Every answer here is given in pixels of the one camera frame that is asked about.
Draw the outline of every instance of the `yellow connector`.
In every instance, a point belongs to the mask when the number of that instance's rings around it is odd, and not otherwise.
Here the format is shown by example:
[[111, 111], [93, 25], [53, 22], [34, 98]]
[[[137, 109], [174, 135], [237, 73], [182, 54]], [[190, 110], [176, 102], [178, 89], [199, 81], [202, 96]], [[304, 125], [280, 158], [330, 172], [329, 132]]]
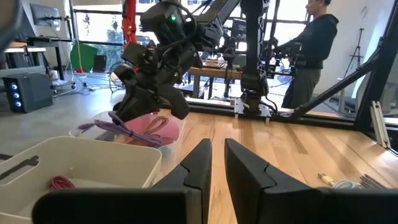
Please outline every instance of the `yellow connector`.
[[326, 174], [318, 174], [318, 176], [319, 176], [319, 178], [321, 178], [321, 180], [325, 184], [330, 185], [330, 186], [334, 186], [335, 181], [331, 177], [329, 177], [328, 175], [326, 175]]

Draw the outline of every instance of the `red cable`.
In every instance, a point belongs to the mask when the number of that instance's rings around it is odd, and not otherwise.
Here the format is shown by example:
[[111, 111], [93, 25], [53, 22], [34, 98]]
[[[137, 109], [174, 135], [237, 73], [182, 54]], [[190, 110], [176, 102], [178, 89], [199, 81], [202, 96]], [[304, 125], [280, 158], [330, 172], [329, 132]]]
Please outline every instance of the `red cable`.
[[51, 189], [74, 189], [76, 188], [72, 182], [70, 182], [66, 177], [56, 176], [51, 180]]

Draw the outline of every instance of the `white plastic bin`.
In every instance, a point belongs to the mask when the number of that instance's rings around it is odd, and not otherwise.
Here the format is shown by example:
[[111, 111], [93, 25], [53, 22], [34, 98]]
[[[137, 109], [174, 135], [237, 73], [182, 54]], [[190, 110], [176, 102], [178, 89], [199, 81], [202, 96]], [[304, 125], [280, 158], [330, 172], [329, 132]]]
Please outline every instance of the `white plastic bin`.
[[0, 174], [38, 157], [0, 181], [0, 223], [28, 224], [34, 203], [49, 191], [53, 177], [69, 178], [75, 187], [150, 187], [162, 154], [153, 148], [90, 139], [46, 140], [0, 164]]
[[[112, 119], [109, 117], [108, 112], [102, 112], [91, 118], [85, 123], [92, 123], [95, 119], [112, 122]], [[178, 129], [180, 131], [178, 139], [173, 142], [172, 144], [162, 146], [158, 148], [158, 150], [162, 153], [162, 172], [158, 174], [159, 178], [167, 175], [179, 162], [181, 162], [179, 158], [179, 153], [182, 148], [182, 141], [183, 141], [183, 132], [185, 127], [185, 120], [180, 120], [173, 116], [168, 116], [168, 119], [171, 119], [174, 123], [178, 125]], [[69, 132], [70, 136], [76, 138], [85, 138], [85, 139], [95, 139], [100, 141], [109, 141], [109, 142], [119, 142], [117, 141], [118, 134], [112, 133], [109, 131], [105, 131], [98, 127], [92, 127], [90, 130], [86, 132], [82, 132], [77, 127]]]

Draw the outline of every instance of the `black hoodie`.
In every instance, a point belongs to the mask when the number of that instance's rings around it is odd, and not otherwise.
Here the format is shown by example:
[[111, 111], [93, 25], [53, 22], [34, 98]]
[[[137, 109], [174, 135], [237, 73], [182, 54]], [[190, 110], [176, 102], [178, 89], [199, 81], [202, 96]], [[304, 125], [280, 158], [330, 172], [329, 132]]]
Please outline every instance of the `black hoodie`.
[[325, 14], [309, 23], [293, 40], [283, 44], [277, 50], [283, 50], [289, 45], [299, 42], [302, 44], [300, 53], [305, 63], [297, 63], [297, 68], [323, 69], [323, 61], [329, 57], [330, 49], [337, 34], [339, 20], [332, 14]]

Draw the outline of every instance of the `man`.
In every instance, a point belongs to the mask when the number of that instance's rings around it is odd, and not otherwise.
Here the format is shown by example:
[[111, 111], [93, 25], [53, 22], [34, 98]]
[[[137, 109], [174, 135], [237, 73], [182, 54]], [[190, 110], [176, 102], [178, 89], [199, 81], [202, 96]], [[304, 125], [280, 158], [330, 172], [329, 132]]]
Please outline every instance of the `man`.
[[338, 19], [326, 13], [330, 3], [331, 0], [308, 0], [306, 8], [308, 14], [313, 16], [313, 21], [298, 37], [274, 49], [275, 52], [282, 52], [294, 43], [301, 43], [296, 74], [286, 91], [283, 108], [295, 109], [311, 100], [320, 79], [323, 61], [329, 57], [337, 34]]

